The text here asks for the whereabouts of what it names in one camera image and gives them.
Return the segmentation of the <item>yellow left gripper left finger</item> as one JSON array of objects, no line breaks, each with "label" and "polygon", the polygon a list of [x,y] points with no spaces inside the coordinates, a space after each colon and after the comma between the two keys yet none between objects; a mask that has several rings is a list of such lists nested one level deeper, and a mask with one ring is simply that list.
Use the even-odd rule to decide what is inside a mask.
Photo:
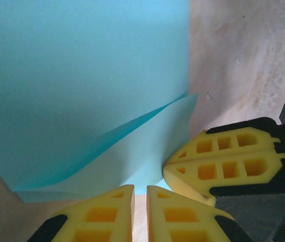
[{"label": "yellow left gripper left finger", "polygon": [[132,242],[134,186],[124,185],[55,212],[27,242]]}]

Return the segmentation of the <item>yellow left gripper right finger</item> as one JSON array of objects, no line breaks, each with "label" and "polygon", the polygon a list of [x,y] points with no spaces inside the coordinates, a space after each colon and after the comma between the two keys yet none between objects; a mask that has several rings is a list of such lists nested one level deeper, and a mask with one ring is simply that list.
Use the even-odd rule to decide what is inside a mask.
[{"label": "yellow left gripper right finger", "polygon": [[147,186],[148,242],[252,242],[227,212]]}]

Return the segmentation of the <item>light blue paper sheet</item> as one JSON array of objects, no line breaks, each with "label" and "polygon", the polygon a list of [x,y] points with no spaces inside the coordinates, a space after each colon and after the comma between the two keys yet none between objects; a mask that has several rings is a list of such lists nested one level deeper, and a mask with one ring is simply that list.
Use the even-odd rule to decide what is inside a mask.
[{"label": "light blue paper sheet", "polygon": [[188,0],[0,0],[0,177],[24,202],[163,186],[188,140]]}]

